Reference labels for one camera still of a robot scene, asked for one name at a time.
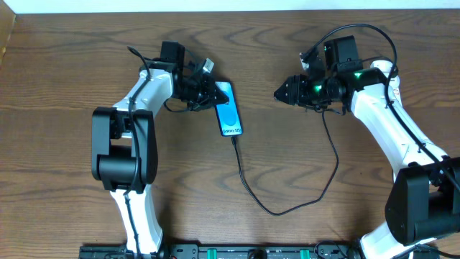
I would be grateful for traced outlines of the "blue Galaxy smartphone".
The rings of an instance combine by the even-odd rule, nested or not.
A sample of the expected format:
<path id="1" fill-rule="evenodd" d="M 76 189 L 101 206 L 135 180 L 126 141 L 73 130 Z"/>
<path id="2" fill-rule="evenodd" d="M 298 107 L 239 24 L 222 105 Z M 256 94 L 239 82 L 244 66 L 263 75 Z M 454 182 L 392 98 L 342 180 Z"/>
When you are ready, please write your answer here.
<path id="1" fill-rule="evenodd" d="M 243 134 L 242 124 L 239 118 L 236 101 L 232 85 L 229 82 L 217 82 L 217 86 L 222 90 L 229 101 L 227 104 L 216 105 L 216 115 L 220 132 L 223 137 L 233 137 Z"/>

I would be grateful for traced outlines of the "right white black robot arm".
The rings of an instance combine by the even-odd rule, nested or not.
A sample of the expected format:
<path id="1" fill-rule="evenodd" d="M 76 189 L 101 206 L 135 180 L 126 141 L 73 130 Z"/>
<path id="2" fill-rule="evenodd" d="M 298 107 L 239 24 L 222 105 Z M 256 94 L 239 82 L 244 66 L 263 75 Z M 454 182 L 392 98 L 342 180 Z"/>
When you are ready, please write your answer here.
<path id="1" fill-rule="evenodd" d="M 403 109 L 400 80 L 391 62 L 364 68 L 353 36 L 329 40 L 324 57 L 300 57 L 303 73 L 291 76 L 274 97 L 289 105 L 327 112 L 340 102 L 371 132 L 386 155 L 393 185 L 385 221 L 363 236 L 350 258 L 439 258 L 431 242 L 459 231 L 459 159 L 431 142 Z"/>

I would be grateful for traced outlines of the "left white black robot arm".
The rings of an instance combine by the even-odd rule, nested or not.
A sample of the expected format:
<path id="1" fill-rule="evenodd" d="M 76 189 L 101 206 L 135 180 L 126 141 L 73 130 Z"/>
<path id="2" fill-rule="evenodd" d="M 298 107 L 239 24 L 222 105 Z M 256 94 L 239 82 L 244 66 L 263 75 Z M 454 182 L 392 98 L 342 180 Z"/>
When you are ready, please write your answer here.
<path id="1" fill-rule="evenodd" d="M 155 117 L 169 99 L 179 99 L 187 111 L 198 112 L 228 104 L 229 97 L 217 86 L 213 62 L 186 63 L 187 50 L 177 41 L 162 42 L 157 58 L 128 49 L 142 61 L 139 78 L 121 101 L 93 111 L 91 172 L 119 208 L 126 255 L 168 258 L 152 197 L 158 168 Z"/>

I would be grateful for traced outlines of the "white charger adapter plug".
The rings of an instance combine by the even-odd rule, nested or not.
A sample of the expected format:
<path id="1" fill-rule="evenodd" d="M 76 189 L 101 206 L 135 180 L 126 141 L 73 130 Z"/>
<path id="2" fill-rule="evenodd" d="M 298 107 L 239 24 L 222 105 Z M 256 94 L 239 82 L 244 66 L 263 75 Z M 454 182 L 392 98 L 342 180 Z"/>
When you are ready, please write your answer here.
<path id="1" fill-rule="evenodd" d="M 374 60 L 370 64 L 370 68 L 379 68 L 379 70 L 381 70 L 382 73 L 386 77 L 389 76 L 392 66 L 393 66 L 393 63 L 391 61 L 388 61 L 388 60 Z M 396 78 L 396 77 L 398 77 L 398 68 L 397 68 L 397 66 L 395 67 L 395 69 L 393 70 L 392 75 L 391 75 L 391 78 Z"/>

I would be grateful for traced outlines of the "white power strip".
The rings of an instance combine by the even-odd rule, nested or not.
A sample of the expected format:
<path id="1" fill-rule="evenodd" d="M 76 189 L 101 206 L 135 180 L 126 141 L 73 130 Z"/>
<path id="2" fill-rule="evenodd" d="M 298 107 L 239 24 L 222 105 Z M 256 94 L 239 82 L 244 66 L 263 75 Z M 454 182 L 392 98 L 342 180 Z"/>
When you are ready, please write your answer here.
<path id="1" fill-rule="evenodd" d="M 389 87 L 390 87 L 390 90 L 393 96 L 395 97 L 395 100 L 397 100 L 399 104 L 402 105 L 401 94 L 400 94 L 400 77 L 396 76 L 394 78 L 391 78 Z"/>

